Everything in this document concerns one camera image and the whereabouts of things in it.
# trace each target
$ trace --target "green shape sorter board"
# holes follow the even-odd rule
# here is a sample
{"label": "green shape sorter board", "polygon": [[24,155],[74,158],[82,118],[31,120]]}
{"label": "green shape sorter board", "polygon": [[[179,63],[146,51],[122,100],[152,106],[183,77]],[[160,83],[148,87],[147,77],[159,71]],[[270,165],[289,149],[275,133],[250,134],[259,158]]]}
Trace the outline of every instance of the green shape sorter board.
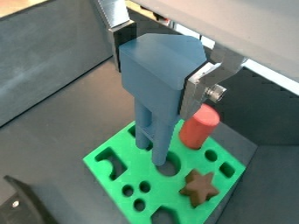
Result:
{"label": "green shape sorter board", "polygon": [[[183,121],[175,127],[167,156],[178,171],[172,176],[159,172],[152,164],[151,151],[136,148],[134,122],[83,159],[132,224],[152,224],[158,209],[171,213],[178,224],[205,223],[246,170],[211,137],[199,150],[190,150],[179,139],[182,126]],[[116,160],[120,175],[112,165]],[[214,172],[213,185],[219,189],[219,195],[197,208],[191,206],[190,198],[179,194],[186,185],[185,177],[193,169],[202,174]]]}

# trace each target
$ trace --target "star block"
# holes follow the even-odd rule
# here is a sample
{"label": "star block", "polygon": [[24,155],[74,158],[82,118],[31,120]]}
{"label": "star block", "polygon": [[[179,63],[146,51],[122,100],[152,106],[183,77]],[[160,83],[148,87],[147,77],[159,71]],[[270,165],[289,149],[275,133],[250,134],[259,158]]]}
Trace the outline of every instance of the star block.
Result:
{"label": "star block", "polygon": [[197,170],[191,170],[185,178],[186,186],[181,190],[181,194],[190,196],[194,207],[219,194],[219,190],[211,184],[213,176],[213,172],[202,175]]}

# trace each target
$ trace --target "screw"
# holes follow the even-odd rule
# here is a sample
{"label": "screw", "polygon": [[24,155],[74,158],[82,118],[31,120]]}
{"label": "screw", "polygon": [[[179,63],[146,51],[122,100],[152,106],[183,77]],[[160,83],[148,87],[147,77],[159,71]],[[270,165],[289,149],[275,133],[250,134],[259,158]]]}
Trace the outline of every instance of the screw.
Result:
{"label": "screw", "polygon": [[19,207],[20,205],[20,201],[18,200],[15,203],[14,203],[14,207]]}
{"label": "screw", "polygon": [[214,102],[219,102],[226,92],[227,89],[223,86],[215,84],[206,90],[206,95]]}

